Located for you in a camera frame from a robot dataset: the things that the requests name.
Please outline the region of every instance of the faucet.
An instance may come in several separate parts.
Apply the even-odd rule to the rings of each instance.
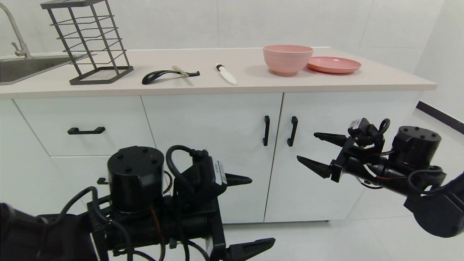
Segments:
[[[0,3],[0,7],[1,7],[1,9],[3,9],[3,11],[5,11],[6,15],[8,16],[8,18],[10,20],[10,23],[13,26],[14,33],[16,34],[16,37],[18,38],[18,41],[19,41],[19,46],[20,46],[21,50],[18,48],[16,43],[14,43],[14,42],[11,43],[14,46],[14,48],[16,49],[14,54],[16,54],[16,56],[24,56],[26,59],[32,58],[32,55],[29,52],[29,49],[27,48],[27,45],[24,42],[24,40],[23,40],[23,38],[21,36],[21,33],[19,32],[18,26],[16,25],[16,22],[14,21],[13,15],[11,14],[10,10],[8,10],[8,8],[2,3]]]

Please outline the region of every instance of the black baseboard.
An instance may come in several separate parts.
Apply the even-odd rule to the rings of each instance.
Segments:
[[[416,106],[417,109],[425,112],[426,114],[434,117],[438,121],[450,126],[452,129],[458,131],[461,134],[464,134],[464,123],[456,120],[455,118],[449,116],[448,114],[441,112],[432,106],[419,101]]]

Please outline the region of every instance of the cabinet handle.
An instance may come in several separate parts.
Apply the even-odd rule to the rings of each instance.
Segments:
[[[108,185],[109,183],[106,181],[106,178],[101,177],[97,180],[98,185]]]
[[[290,138],[287,139],[287,144],[289,145],[289,147],[293,147],[293,141],[295,140],[296,127],[298,126],[298,119],[296,116],[293,116],[291,118],[291,123],[293,124],[293,128],[291,129]]]
[[[95,130],[79,130],[79,128],[70,128],[68,130],[69,135],[79,135],[79,134],[102,134],[105,131],[105,127],[97,127]]]
[[[271,119],[269,116],[264,116],[264,123],[266,124],[266,129],[264,130],[264,138],[263,138],[263,145],[267,146],[267,140],[269,139],[269,124],[271,123]]]

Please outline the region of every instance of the pink plate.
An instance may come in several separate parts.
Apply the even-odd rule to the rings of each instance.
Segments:
[[[361,68],[361,64],[345,58],[316,56],[309,59],[308,68],[328,73],[350,73]]]

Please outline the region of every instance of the stainless steel sink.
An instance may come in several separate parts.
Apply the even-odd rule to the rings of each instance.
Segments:
[[[0,59],[0,85],[11,85],[70,62],[68,55]]]

